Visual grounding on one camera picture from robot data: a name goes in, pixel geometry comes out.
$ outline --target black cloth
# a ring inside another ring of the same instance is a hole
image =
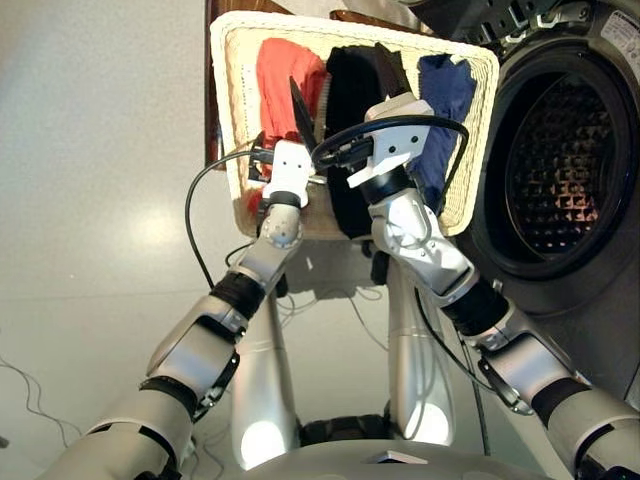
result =
[[[331,87],[327,102],[326,137],[364,122],[367,110],[396,94],[402,79],[394,78],[394,68],[402,67],[400,52],[386,51],[381,56],[376,47],[350,46],[333,48],[327,61]],[[387,62],[394,62],[388,68]],[[349,238],[371,234],[371,217],[367,203],[358,189],[350,189],[345,168],[330,167],[327,184],[333,212],[340,230]]]

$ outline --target silver robot arm segment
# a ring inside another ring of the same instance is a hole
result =
[[[256,242],[160,343],[138,391],[112,407],[41,480],[180,478],[193,423],[224,393],[240,361],[236,342],[302,241],[311,160],[304,146],[281,143],[274,173],[278,163],[288,163],[296,175],[275,175]]]
[[[377,132],[376,141],[385,133]],[[397,128],[387,135],[406,136]],[[394,157],[402,154],[396,150]],[[585,479],[639,474],[640,414],[592,387],[553,340],[479,275],[442,235],[404,168],[370,169],[358,186],[369,203],[376,246],[432,293],[481,353],[480,369],[503,402],[518,413],[535,411],[569,471]]]

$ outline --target gray floor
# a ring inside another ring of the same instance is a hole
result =
[[[206,293],[182,220],[203,163],[202,47],[201,1],[0,2],[0,354],[40,381],[44,410],[81,429],[141,380],[156,343]],[[230,206],[224,175],[203,182],[193,218],[215,278],[244,241]],[[355,302],[384,338],[384,298]],[[348,301],[321,302],[285,337],[304,421],[382,409],[384,352]],[[26,411],[26,393],[0,369],[3,479],[34,478],[63,449],[57,426]],[[529,468],[547,458],[559,471],[544,442],[529,453],[489,409],[496,456]],[[228,411],[223,400],[196,432],[225,473]],[[199,458],[193,478],[219,471]]]

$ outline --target wicker basket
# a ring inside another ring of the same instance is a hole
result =
[[[462,43],[355,23],[274,13],[226,13],[211,25],[211,52],[216,65],[220,125],[227,151],[248,148],[260,133],[260,93],[255,64],[262,41],[270,37],[285,38],[303,45],[324,60],[333,47],[382,42],[390,50],[402,52],[407,77],[416,93],[420,57],[447,53],[454,56],[454,61],[468,60],[471,75],[477,81],[471,109],[464,122],[470,134],[469,145],[440,216],[440,226],[445,235],[456,235],[467,227],[473,213],[498,81],[498,61],[491,52]],[[229,162],[227,175],[236,224],[242,233],[255,235],[255,219],[246,207],[247,197],[252,193],[247,159]],[[347,238],[340,232],[333,216],[327,187],[310,184],[308,191],[309,205],[302,213],[305,238]]]

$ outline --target wire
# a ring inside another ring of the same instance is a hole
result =
[[[475,375],[475,371],[473,368],[473,362],[471,361],[471,353],[469,352],[469,347],[464,343],[462,338],[460,338],[460,334],[456,332],[458,337],[458,341],[460,342],[460,346],[462,347],[462,352],[464,353],[464,360],[467,364],[467,368],[471,373]],[[475,383],[471,383],[471,387],[473,388],[473,396],[476,400],[476,409],[478,410],[478,422],[480,422],[480,435],[482,436],[482,451],[484,452],[485,457],[491,456],[491,445],[489,443],[489,433],[487,431],[487,419],[484,414],[484,404],[482,403],[482,396],[480,395],[480,388]]]
[[[231,250],[229,253],[227,253],[227,256],[224,257],[224,264],[227,267],[230,267],[231,266],[231,257],[233,257],[236,253],[241,252],[245,248],[249,248],[251,245],[253,245],[253,241],[245,243],[244,245],[240,245],[238,248],[235,248],[235,249]]]
[[[431,326],[431,323],[429,322],[429,319],[427,318],[427,314],[424,311],[424,307],[422,306],[422,299],[420,298],[420,292],[418,291],[417,288],[414,289],[414,293],[415,293],[415,297],[416,297],[416,304],[418,305],[418,311],[420,312],[420,316],[422,317],[422,321],[424,322],[425,326],[427,327],[427,330],[429,330],[429,333],[433,336],[433,339],[438,343],[438,345],[440,345],[440,348],[442,348],[444,350],[444,352],[447,355],[449,355],[449,358],[451,358],[451,360],[453,360],[453,363],[455,363],[456,366],[462,371],[462,373],[464,373],[467,377],[469,377],[469,379],[473,383],[478,385],[480,388],[483,388],[487,392],[496,393],[493,388],[491,388],[490,386],[488,386],[485,383],[483,383],[482,381],[480,381],[478,379],[478,377],[475,376],[475,374],[473,374],[467,367],[465,367],[462,364],[462,362],[460,361],[460,359],[458,359],[458,357],[456,357],[456,355],[449,349],[449,347],[447,347],[446,343],[444,343],[444,340],[442,340],[440,335],[438,335],[435,332],[435,330],[433,329],[433,327]]]
[[[43,417],[46,418],[47,420],[50,420],[52,422],[54,422],[57,426],[58,429],[60,430],[60,437],[62,438],[62,443],[65,446],[65,448],[69,448],[69,442],[67,440],[67,436],[66,436],[66,432],[64,429],[64,425],[68,425],[71,428],[73,428],[75,430],[75,432],[78,434],[78,438],[82,437],[82,432],[80,431],[80,428],[78,428],[77,425],[68,422],[66,420],[62,420],[60,418],[54,417],[52,415],[49,415],[48,413],[45,413],[45,411],[42,409],[42,385],[40,385],[40,382],[38,382],[38,380],[36,380],[36,378],[25,372],[24,370],[19,369],[18,367],[16,367],[15,365],[7,362],[2,356],[0,356],[0,368],[6,368],[8,370],[12,370],[15,373],[17,373],[18,375],[20,375],[20,377],[22,377],[22,379],[24,380],[24,383],[27,386],[27,398],[25,401],[25,408],[26,410],[36,416],[39,417]],[[31,398],[32,398],[32,386],[31,386],[31,382],[34,383],[35,388],[36,388],[36,408],[32,408],[31,407]]]
[[[301,307],[297,307],[295,304],[295,300],[293,300],[293,297],[290,298],[290,301],[292,302],[292,306],[288,307],[286,305],[283,305],[281,303],[278,303],[278,306],[280,308],[282,308],[283,310],[289,310],[289,314],[280,322],[280,324],[282,325],[282,328],[286,328],[291,319],[296,316],[299,315],[302,312],[306,312],[307,310],[309,310],[311,307],[313,307],[314,305],[316,305],[320,300],[325,300],[329,295],[331,295],[332,293],[341,293],[343,295],[343,297],[340,298],[344,298],[346,300],[349,301],[349,303],[351,303],[351,306],[353,307],[353,311],[356,314],[356,318],[358,319],[358,321],[360,322],[360,325],[362,325],[362,328],[364,329],[364,331],[366,332],[366,334],[369,336],[369,338],[376,344],[378,345],[382,350],[384,350],[385,352],[389,351],[389,347],[387,347],[384,343],[382,343],[380,340],[378,340],[376,338],[376,336],[373,334],[373,332],[369,329],[369,327],[367,326],[366,322],[364,321],[364,318],[362,317],[360,310],[358,309],[358,306],[356,305],[356,302],[353,300],[353,298],[351,298],[349,296],[349,294],[344,291],[341,290],[339,288],[332,288],[331,290],[327,290],[326,292],[324,292],[322,295],[319,295],[317,298],[315,298],[314,300],[311,300],[310,302],[304,304]],[[382,294],[380,294],[379,298],[372,298],[372,297],[367,297],[366,295],[363,295],[362,293],[360,294],[362,297],[364,297],[365,299],[369,300],[369,301],[377,301],[380,298],[382,298]]]
[[[191,229],[191,200],[193,199],[193,192],[198,186],[198,183],[200,183],[200,180],[202,180],[202,178],[211,170],[222,165],[223,163],[228,162],[229,160],[233,160],[234,158],[238,158],[238,157],[243,157],[245,155],[250,155],[250,153],[251,152],[249,151],[230,153],[229,155],[225,155],[224,157],[222,157],[219,160],[216,160],[210,165],[207,165],[191,181],[191,185],[189,186],[189,191],[187,192],[187,198],[184,203],[184,223],[187,228],[187,237],[189,237],[189,245],[191,245],[191,250],[193,250],[193,254],[196,257],[196,260],[198,261],[198,265],[200,265],[200,269],[202,270],[204,278],[207,280],[207,283],[209,284],[209,288],[212,290],[215,284],[213,283],[213,280],[211,280],[209,269],[207,268],[207,265],[204,263],[204,260],[202,259],[202,255],[200,255],[200,250],[198,249],[198,245],[196,244],[196,240],[193,236],[193,230]]]

